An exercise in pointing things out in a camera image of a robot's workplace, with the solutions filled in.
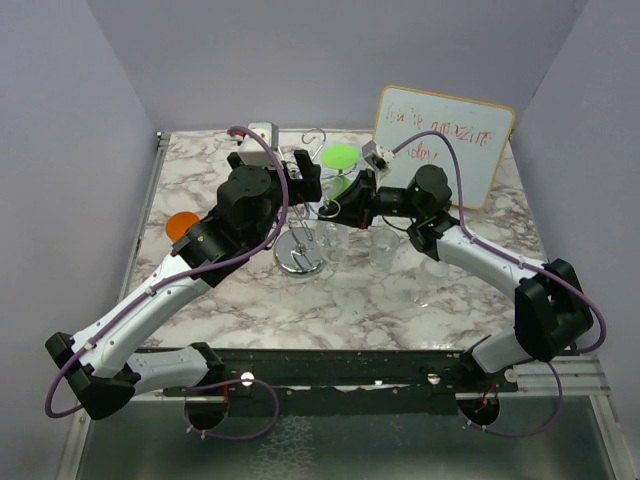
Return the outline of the dark orange plastic wine glass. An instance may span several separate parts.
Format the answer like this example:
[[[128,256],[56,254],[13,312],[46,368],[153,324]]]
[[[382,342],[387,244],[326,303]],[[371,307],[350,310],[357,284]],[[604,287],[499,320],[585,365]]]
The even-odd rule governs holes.
[[[188,229],[199,222],[199,216],[190,211],[181,211],[172,215],[166,222],[165,233],[173,242],[181,239]]]

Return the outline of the green plastic wine glass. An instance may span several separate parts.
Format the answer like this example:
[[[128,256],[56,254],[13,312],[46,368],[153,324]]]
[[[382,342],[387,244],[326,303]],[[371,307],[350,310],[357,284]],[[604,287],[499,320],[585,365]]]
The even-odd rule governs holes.
[[[321,150],[320,161],[323,198],[335,199],[352,182],[350,175],[360,161],[359,150],[352,144],[332,143]]]

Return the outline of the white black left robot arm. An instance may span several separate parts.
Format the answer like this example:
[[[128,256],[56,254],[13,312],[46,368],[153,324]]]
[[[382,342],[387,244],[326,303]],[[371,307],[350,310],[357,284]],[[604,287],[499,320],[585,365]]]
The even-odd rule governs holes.
[[[170,317],[248,262],[273,241],[288,207],[321,197],[319,165],[294,153],[299,175],[246,165],[237,153],[217,190],[217,204],[187,229],[153,273],[123,301],[72,335],[58,332],[45,348],[79,405],[93,420],[107,418],[134,396],[193,388],[206,395],[224,377],[218,355],[202,343],[140,352]]]

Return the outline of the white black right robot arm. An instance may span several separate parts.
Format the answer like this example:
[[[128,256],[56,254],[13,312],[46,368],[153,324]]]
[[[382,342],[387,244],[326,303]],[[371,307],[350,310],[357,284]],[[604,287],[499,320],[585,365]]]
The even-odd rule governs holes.
[[[459,367],[461,383],[481,391],[496,372],[527,360],[549,362],[594,323],[573,267],[518,257],[474,235],[449,212],[451,189],[443,169],[423,165],[406,188],[380,187],[370,169],[320,210],[348,227],[366,229],[377,216],[411,219],[414,249],[456,266],[506,295],[514,304],[512,327],[471,347]]]

